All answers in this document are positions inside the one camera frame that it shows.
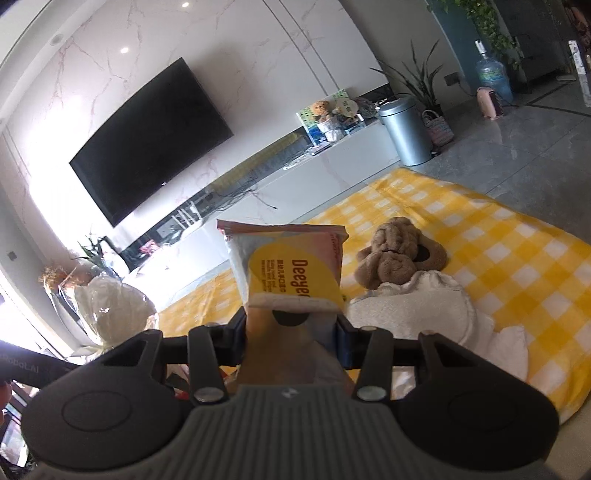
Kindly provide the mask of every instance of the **hand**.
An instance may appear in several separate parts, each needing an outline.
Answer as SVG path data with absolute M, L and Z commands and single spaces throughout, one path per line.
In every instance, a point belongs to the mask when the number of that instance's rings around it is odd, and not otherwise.
M 10 399 L 12 398 L 12 387 L 10 383 L 5 383 L 4 385 L 0 385 L 0 410 L 4 409 Z M 2 417 L 0 418 L 0 425 L 4 423 L 4 414 L 2 413 Z

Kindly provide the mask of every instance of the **silver trash can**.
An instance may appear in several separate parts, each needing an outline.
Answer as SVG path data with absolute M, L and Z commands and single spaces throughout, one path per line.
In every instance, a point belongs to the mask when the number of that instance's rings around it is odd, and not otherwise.
M 412 96 L 382 105 L 379 119 L 394 141 L 400 161 L 407 167 L 431 160 L 431 138 Z

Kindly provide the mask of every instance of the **white towel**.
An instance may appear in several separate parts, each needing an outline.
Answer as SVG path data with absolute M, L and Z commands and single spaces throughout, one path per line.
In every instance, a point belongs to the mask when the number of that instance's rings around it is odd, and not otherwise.
M 395 338 L 416 340 L 433 330 L 524 380 L 528 371 L 527 343 L 522 326 L 495 333 L 494 320 L 477 312 L 467 292 L 439 271 L 419 271 L 404 285 L 382 284 L 349 304 L 347 316 L 356 327 L 374 325 Z M 394 370 L 395 398 L 414 388 L 412 369 Z

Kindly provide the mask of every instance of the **television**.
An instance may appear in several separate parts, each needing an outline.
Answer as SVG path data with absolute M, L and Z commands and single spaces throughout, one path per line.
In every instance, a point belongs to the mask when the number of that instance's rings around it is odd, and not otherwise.
M 232 136 L 183 59 L 127 100 L 70 165 L 112 226 Z

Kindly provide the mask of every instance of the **stuffed animal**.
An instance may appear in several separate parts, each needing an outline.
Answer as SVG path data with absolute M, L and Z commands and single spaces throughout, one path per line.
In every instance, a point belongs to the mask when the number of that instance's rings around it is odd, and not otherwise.
M 417 270 L 441 270 L 447 253 L 406 217 L 394 217 L 376 230 L 369 247 L 357 253 L 355 280 L 368 290 L 382 283 L 402 285 Z
M 316 121 L 318 123 L 326 122 L 329 118 L 332 118 L 332 113 L 330 113 L 330 103 L 326 100 L 319 100 L 318 102 L 312 103 L 312 105 L 310 105 L 310 110 L 316 116 Z

